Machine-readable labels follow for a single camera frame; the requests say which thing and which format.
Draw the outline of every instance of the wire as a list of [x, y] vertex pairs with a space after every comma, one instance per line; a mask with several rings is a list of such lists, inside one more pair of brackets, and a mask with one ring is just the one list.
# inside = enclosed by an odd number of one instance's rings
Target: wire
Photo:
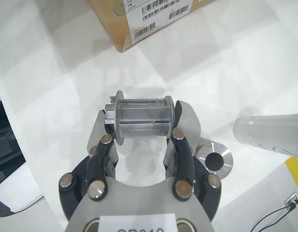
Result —
[[269, 228], [269, 227], [271, 227], [271, 226], [274, 226], [274, 225], [277, 224], [279, 221], [281, 221], [285, 216], [287, 216], [290, 212], [291, 212], [291, 211], [289, 210], [285, 215], [283, 215], [283, 216], [282, 216], [279, 220], [277, 220], [275, 223], [273, 223], [273, 224], [271, 224], [271, 225], [268, 225], [268, 226], [262, 228], [262, 229], [259, 230], [258, 232], [261, 232], [261, 231], [263, 231], [263, 230], [265, 230], [265, 229], [267, 229], [267, 228]]
[[260, 220], [258, 221], [257, 224], [254, 225], [254, 227], [251, 229], [250, 232], [252, 232], [252, 231], [255, 229], [255, 227], [256, 227], [262, 220], [264, 220], [267, 216], [270, 216], [271, 214], [273, 214], [273, 213], [275, 213], [275, 212], [278, 212], [278, 211], [280, 211], [280, 210], [286, 209], [286, 208], [289, 208], [289, 206], [285, 206], [285, 207], [283, 207], [283, 208], [280, 208], [280, 209], [278, 209], [278, 210], [276, 210], [276, 211], [273, 211], [273, 212], [269, 213], [268, 215], [264, 216], [262, 219], [260, 219]]
[[271, 225], [268, 225], [267, 227], [264, 227], [263, 229], [259, 230], [258, 232], [261, 232], [261, 231], [263, 231], [264, 229], [266, 229], [266, 228], [268, 228], [268, 227], [271, 227], [271, 226], [277, 224], [277, 223], [278, 223], [282, 218], [284, 218], [289, 212], [291, 212], [292, 210], [294, 210], [294, 209], [296, 208], [296, 205], [297, 205], [297, 204], [298, 204], [298, 202], [297, 202], [297, 203], [290, 203], [288, 206], [282, 207], [282, 208], [280, 208], [280, 209], [278, 209], [278, 210], [276, 210], [276, 211], [273, 211], [273, 212], [269, 213], [268, 215], [264, 216], [261, 220], [259, 220], [259, 221], [254, 225], [254, 227], [251, 229], [250, 232], [252, 232], [252, 231], [255, 229], [255, 227], [256, 227], [262, 220], [264, 220], [266, 217], [268, 217], [269, 215], [271, 215], [271, 214], [273, 214], [273, 213], [275, 213], [275, 212], [278, 212], [278, 211], [280, 211], [280, 210], [283, 210], [283, 209], [286, 209], [286, 208], [290, 208], [289, 211], [288, 211], [285, 215], [283, 215], [278, 221], [276, 221], [275, 223], [273, 223], [273, 224], [271, 224]]

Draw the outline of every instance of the barcode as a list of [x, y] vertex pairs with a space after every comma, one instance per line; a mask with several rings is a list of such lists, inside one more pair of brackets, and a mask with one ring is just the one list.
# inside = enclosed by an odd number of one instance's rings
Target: barcode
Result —
[[139, 30], [138, 32], [135, 33], [135, 38], [138, 38], [141, 35], [143, 35], [144, 33], [151, 31], [153, 28], [155, 28], [155, 26], [156, 26], [156, 23], [154, 22], [154, 23], [146, 26], [145, 28]]
[[155, 6], [160, 5], [161, 3], [167, 2], [168, 0], [156, 0], [152, 3], [149, 3], [148, 5], [146, 5], [145, 7], [142, 8], [142, 13], [144, 14], [145, 12], [151, 10], [152, 8], [154, 8]]
[[174, 11], [171, 14], [169, 14], [169, 20], [176, 17], [176, 16], [178, 16], [178, 15], [180, 15], [181, 13], [184, 13], [188, 9], [188, 7], [189, 7], [189, 4], [182, 7], [181, 9], [179, 9], [177, 11]]
[[158, 12], [160, 12], [160, 11], [168, 8], [169, 6], [172, 6], [173, 4], [175, 4], [177, 2], [179, 2], [179, 0], [172, 1], [172, 2], [170, 2], [170, 3], [168, 3], [168, 4], [164, 5], [164, 6], [160, 7], [159, 9], [156, 9], [155, 11], [153, 11], [153, 12], [147, 14], [146, 16], [142, 17], [142, 20], [145, 21], [146, 19], [152, 17], [153, 15], [155, 15]]

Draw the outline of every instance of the metal cylinder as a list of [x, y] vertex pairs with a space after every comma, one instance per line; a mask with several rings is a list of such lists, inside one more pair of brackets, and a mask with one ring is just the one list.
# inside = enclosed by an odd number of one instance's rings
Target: metal cylinder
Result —
[[242, 144], [298, 158], [298, 114], [241, 117], [233, 134]]
[[229, 175], [233, 168], [233, 156], [228, 148], [220, 143], [200, 138], [195, 150], [196, 158], [208, 172], [221, 180]]
[[105, 124], [113, 125], [118, 145], [124, 137], [170, 137], [175, 120], [174, 103], [164, 99], [124, 99], [122, 91], [105, 106]]

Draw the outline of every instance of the yellow tape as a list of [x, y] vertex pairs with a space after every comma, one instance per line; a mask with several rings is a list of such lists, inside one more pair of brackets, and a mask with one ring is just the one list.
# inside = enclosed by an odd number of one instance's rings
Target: yellow tape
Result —
[[285, 162], [298, 188], [298, 160], [295, 157], [288, 158]]

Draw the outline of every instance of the spray can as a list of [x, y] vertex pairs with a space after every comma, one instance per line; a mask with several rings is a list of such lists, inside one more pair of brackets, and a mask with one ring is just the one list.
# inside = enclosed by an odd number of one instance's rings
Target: spray can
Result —
[[298, 114], [241, 117], [233, 134], [241, 144], [298, 158]]

